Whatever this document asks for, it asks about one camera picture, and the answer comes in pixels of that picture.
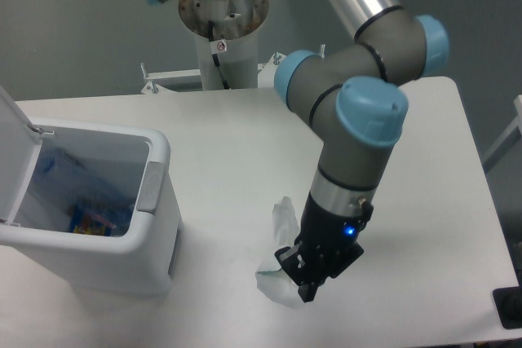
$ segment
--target white table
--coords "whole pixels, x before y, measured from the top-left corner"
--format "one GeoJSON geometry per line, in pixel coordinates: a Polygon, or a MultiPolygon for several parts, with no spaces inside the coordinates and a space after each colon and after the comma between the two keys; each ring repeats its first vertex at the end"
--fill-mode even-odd
{"type": "Polygon", "coordinates": [[[365,254],[301,310],[254,272],[274,203],[300,216],[321,141],[273,90],[23,102],[29,115],[144,126],[170,140],[185,221],[173,289],[134,297],[72,288],[0,248],[0,346],[380,347],[521,337],[492,290],[516,285],[457,89],[404,87],[410,109],[360,243],[365,254]]]}

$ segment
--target metal bolt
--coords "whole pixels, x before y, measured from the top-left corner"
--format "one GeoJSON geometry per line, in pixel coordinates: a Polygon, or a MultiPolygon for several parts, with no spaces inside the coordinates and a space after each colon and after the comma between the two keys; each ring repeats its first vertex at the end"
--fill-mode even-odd
{"type": "Polygon", "coordinates": [[[144,79],[147,80],[147,79],[148,79],[148,72],[147,72],[147,70],[145,69],[145,63],[142,63],[142,64],[141,64],[141,72],[142,72],[143,75],[144,75],[144,79]]]}
{"type": "Polygon", "coordinates": [[[274,54],[274,64],[275,64],[275,65],[279,65],[279,62],[280,62],[280,60],[281,60],[282,57],[283,57],[283,56],[281,55],[281,53],[276,52],[276,53],[274,54]]]}
{"type": "Polygon", "coordinates": [[[153,89],[152,89],[152,92],[153,92],[154,94],[157,94],[157,93],[159,92],[159,89],[157,88],[157,86],[156,86],[156,82],[155,82],[155,81],[150,81],[150,86],[153,88],[153,89]]]}

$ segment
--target white trash can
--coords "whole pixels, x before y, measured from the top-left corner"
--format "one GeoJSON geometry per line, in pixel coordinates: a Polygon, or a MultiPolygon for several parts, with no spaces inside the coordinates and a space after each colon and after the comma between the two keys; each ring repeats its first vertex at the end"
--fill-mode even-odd
{"type": "Polygon", "coordinates": [[[0,139],[1,245],[74,285],[142,294],[169,289],[182,220],[165,135],[30,121],[0,87],[0,139]],[[85,234],[93,230],[98,235],[85,234]]]}

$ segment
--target crumpled plastic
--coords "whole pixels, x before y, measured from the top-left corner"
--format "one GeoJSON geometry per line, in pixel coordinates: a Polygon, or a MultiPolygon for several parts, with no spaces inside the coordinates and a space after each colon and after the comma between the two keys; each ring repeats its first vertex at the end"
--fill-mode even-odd
{"type": "Polygon", "coordinates": [[[272,225],[273,249],[261,261],[255,272],[258,290],[275,303],[298,309],[304,306],[303,300],[298,294],[298,286],[281,269],[281,265],[274,255],[280,248],[294,246],[294,240],[299,234],[294,206],[289,197],[283,197],[283,200],[274,205],[272,225]]]}

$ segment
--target open lid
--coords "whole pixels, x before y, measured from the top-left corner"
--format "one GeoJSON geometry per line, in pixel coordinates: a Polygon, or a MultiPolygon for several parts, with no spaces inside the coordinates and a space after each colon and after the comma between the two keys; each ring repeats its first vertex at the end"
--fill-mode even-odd
{"type": "Polygon", "coordinates": [[[35,126],[0,86],[0,222],[15,219],[41,147],[35,126]]]}

